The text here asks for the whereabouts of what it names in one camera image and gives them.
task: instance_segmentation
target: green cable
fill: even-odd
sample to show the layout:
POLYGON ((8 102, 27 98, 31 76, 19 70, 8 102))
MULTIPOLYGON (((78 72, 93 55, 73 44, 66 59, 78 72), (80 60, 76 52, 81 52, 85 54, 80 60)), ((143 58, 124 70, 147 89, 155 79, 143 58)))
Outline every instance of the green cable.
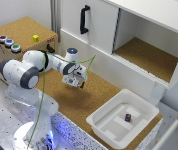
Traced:
POLYGON ((36 127, 38 125, 38 121, 39 121, 39 118, 40 118, 40 112, 41 112, 41 109, 42 109, 42 103, 43 103, 43 98, 44 98, 44 93, 45 93, 45 54, 43 54, 43 73, 44 73, 44 79, 43 79, 42 100, 41 100, 41 103, 40 103, 40 108, 39 108, 39 113, 38 113, 38 118, 37 118, 37 121, 36 121, 36 125, 35 125, 35 127, 33 129, 33 132, 32 132, 32 135, 31 135, 31 139, 30 139, 29 144, 27 146, 27 150, 29 148, 29 145, 30 145, 31 140, 33 138, 33 134, 34 134, 34 132, 36 130, 36 127))
MULTIPOLYGON (((62 60, 62 61, 65 61, 65 62, 68 62, 68 63, 74 63, 74 64, 85 63, 85 62, 88 62, 88 61, 91 60, 91 62, 90 62, 90 64, 89 64, 88 68, 86 69, 86 75, 88 75, 89 68, 90 68, 90 66, 91 66, 91 64, 92 64, 92 62, 93 62, 93 60, 94 60, 95 57, 96 57, 96 55, 95 55, 95 56, 91 57, 90 59, 88 59, 88 60, 86 60, 86 61, 82 61, 82 62, 70 62, 70 61, 66 61, 66 60, 64 60, 64 59, 61 59, 61 58, 59 58, 59 57, 57 57, 57 56, 55 56, 55 55, 53 55, 53 54, 51 54, 51 53, 48 53, 48 54, 50 54, 50 55, 52 55, 52 56, 54 56, 54 57, 56 57, 56 58, 58 58, 58 59, 60 59, 60 60, 62 60)), ((33 129, 33 133, 32 133, 32 135, 31 135, 31 139, 30 139, 29 144, 28 144, 28 146, 27 146, 27 150, 28 150, 28 148, 29 148, 29 145, 30 145, 31 140, 32 140, 33 135, 34 135, 34 132, 35 132, 36 127, 37 127, 37 125, 38 125, 38 121, 39 121, 40 113, 41 113, 41 109, 42 109, 42 103, 43 103, 43 98, 44 98, 44 93, 45 93, 45 54, 43 54, 43 73, 44 73, 44 79, 43 79, 42 100, 41 100, 41 103, 40 103, 40 108, 39 108, 39 113, 38 113, 36 125, 35 125, 35 127, 34 127, 34 129, 33 129)))

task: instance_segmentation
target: cardboard box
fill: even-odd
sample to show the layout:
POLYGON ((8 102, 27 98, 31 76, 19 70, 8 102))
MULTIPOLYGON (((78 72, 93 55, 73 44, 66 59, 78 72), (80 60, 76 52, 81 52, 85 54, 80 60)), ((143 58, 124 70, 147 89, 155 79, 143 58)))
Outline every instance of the cardboard box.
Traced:
POLYGON ((0 36, 6 35, 21 46, 20 53, 12 53, 11 49, 0 44, 0 63, 6 58, 21 61, 23 54, 29 50, 47 50, 49 44, 58 53, 58 35, 29 17, 24 17, 0 27, 0 36), (33 36, 38 35, 39 41, 34 42, 33 36))

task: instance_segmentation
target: small purple box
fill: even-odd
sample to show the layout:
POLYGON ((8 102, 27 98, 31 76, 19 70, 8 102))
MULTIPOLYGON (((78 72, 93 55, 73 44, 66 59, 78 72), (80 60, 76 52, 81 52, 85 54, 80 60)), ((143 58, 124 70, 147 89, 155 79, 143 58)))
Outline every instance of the small purple box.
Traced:
POLYGON ((131 121, 131 115, 126 114, 125 121, 130 122, 131 121))

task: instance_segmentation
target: cabinet shelf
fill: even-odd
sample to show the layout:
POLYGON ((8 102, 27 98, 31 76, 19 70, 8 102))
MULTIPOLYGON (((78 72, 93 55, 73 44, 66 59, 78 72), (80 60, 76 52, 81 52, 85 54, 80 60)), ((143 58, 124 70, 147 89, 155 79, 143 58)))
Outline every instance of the cabinet shelf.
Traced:
POLYGON ((155 76, 170 82, 178 63, 178 58, 156 48, 138 38, 133 38, 114 51, 155 76))

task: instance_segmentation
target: door handle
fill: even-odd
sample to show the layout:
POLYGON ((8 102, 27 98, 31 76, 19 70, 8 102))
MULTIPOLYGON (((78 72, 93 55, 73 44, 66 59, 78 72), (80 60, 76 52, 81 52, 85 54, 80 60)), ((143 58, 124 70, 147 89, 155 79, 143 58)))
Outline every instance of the door handle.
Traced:
POLYGON ((85 8, 83 8, 81 10, 81 24, 80 24, 80 31, 81 31, 81 34, 85 34, 87 33, 89 30, 87 28, 85 28, 85 12, 87 10, 90 10, 90 7, 85 5, 85 8))

